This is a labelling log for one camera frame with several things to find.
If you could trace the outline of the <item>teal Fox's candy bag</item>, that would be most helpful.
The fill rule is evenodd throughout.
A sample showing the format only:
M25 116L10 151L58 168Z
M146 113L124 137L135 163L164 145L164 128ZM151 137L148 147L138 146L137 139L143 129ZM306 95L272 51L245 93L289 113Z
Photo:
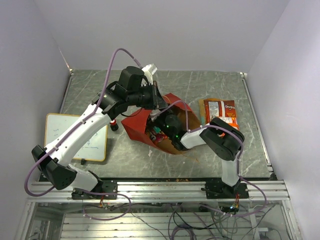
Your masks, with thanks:
M158 134L161 134L162 131L159 127L157 126L153 126L152 129L151 129L151 132L154 134L154 135L158 135Z

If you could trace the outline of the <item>colourful small snack packets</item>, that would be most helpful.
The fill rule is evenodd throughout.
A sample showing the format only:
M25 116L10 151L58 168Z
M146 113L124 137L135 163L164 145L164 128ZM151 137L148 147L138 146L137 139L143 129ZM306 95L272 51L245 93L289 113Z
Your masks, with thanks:
M149 130L148 130L148 132L149 132L149 138L150 138L150 140L156 145L156 144L158 144L158 143L160 143L160 142L162 142L162 141L164 141L164 140L166 140L167 138L168 138L168 136L162 131L162 133L161 134L156 134L156 135L154 135L152 132L151 132L151 130L152 130L152 128L150 128Z

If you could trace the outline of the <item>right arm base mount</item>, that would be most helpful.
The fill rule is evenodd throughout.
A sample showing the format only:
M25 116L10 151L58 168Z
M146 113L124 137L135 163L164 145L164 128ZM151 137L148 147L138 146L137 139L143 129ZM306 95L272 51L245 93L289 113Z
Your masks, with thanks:
M240 180L234 186L229 186L221 178L211 178L201 190L205 192L207 199L249 198L247 184L241 183Z

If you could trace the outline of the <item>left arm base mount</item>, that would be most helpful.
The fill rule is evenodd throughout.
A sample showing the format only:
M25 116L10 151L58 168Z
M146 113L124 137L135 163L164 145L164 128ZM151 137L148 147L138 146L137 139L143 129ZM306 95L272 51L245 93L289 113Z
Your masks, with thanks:
M115 200L117 198L118 184L114 180L102 180L99 181L97 186L90 192L93 192L94 194L87 193L79 188L74 188L71 193L71 198L73 200Z

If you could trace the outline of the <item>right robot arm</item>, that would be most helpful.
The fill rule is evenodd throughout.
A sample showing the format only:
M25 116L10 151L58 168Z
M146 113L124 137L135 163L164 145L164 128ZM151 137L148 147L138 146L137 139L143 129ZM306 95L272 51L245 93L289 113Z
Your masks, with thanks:
M215 117L210 123L194 130L187 130L175 114L162 113L154 120L157 126L178 151L207 145L221 159L221 194L226 198L238 192L240 184L238 159L244 148L245 136L222 119Z

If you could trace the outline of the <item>red brown paper bag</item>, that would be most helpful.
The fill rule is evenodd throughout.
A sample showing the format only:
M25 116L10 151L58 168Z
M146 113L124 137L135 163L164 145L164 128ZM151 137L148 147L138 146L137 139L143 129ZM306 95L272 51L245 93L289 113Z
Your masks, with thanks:
M172 104L178 100L181 100L179 97L172 93L168 93L164 96L164 99L168 104ZM194 130L200 126L201 122L188 104L186 105L186 107L188 113L188 128L190 130ZM182 121L184 129L186 129L186 113L184 104L181 102L175 103L175 105L170 109L173 110L175 114L177 114L178 119ZM151 110L137 110L132 115L126 117L121 121L129 138L133 141L138 141L145 145L149 145L150 147L158 149L162 152L172 155L183 155L186 157L186 151L179 151L174 148L174 146L172 145L172 141L169 140L169 138L165 138L160 142L155 142L150 139L150 131L146 131L146 127L148 126L147 120L150 113Z

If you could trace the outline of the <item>brown snack pouch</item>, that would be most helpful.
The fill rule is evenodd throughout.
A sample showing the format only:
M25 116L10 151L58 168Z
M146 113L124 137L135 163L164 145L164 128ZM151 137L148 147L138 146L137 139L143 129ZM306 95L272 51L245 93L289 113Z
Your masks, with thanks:
M201 121L202 125L205 125L206 124L206 110L205 110L204 99L199 99L198 104L199 104L200 121Z

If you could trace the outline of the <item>red Doritos chip bag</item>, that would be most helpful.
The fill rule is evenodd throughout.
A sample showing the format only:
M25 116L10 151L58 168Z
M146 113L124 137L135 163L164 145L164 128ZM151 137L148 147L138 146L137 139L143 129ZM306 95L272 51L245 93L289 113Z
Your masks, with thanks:
M203 101L204 122L208 124L213 118L219 118L239 130L236 105L234 100L208 98Z

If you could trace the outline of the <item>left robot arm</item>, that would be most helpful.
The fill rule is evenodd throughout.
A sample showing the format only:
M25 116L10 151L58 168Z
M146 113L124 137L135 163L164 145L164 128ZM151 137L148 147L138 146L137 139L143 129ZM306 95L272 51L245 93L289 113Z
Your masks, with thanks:
M101 180L90 171L71 165L71 161L83 145L101 128L128 107L145 110L167 107L153 76L157 71L154 64L143 68L128 66L120 73L117 81L106 86L88 105L84 113L59 137L45 147L36 145L31 154L39 164L38 169L57 190L68 186L83 189L85 194L96 199L102 193Z

